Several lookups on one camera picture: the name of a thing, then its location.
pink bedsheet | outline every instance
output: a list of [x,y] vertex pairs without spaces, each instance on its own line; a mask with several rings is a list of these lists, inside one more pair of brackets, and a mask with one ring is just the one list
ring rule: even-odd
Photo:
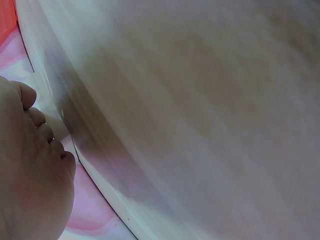
[[[33,68],[18,28],[0,44],[0,75],[11,81],[29,84]],[[72,140],[64,139],[74,152]],[[59,240],[135,240],[114,210],[101,195],[78,161],[74,180],[75,199],[69,222]]]

bare foot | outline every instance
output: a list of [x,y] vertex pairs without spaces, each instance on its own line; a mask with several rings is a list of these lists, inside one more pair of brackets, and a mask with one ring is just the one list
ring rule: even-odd
[[53,140],[36,92],[0,77],[0,239],[56,240],[74,200],[75,158]]

toe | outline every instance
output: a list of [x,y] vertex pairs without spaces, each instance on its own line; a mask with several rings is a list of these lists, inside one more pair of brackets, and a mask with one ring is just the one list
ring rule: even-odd
[[50,142],[50,146],[54,151],[56,151],[60,155],[61,158],[63,158],[66,155],[64,146],[58,140],[52,140]]
[[66,167],[69,169],[72,179],[75,179],[76,174],[76,159],[71,152],[66,151],[65,156],[62,158]]
[[35,127],[46,123],[46,117],[44,113],[39,111],[35,107],[31,107],[29,110],[25,111],[25,113],[29,116],[29,118],[31,118]]
[[19,96],[23,105],[23,109],[31,108],[37,98],[36,91],[22,82],[10,81],[10,83],[14,86],[14,88],[19,93]]
[[48,142],[51,142],[51,140],[54,138],[54,132],[52,131],[51,127],[49,127],[47,124],[42,123],[40,126],[36,128],[37,133],[44,137]]

foot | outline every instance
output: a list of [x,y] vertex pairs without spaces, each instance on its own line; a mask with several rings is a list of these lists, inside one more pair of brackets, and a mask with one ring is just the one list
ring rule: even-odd
[[53,139],[36,92],[0,77],[0,239],[56,240],[74,200],[75,158]]

bed sheet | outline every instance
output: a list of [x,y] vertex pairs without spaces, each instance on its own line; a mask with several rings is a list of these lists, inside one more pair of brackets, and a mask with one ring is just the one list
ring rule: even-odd
[[[28,76],[33,72],[20,31],[16,28],[0,44],[0,75],[29,85]],[[70,136],[63,140],[63,144],[66,150],[75,153]],[[76,165],[74,191],[72,213],[59,240],[136,239],[101,195],[79,161]]]

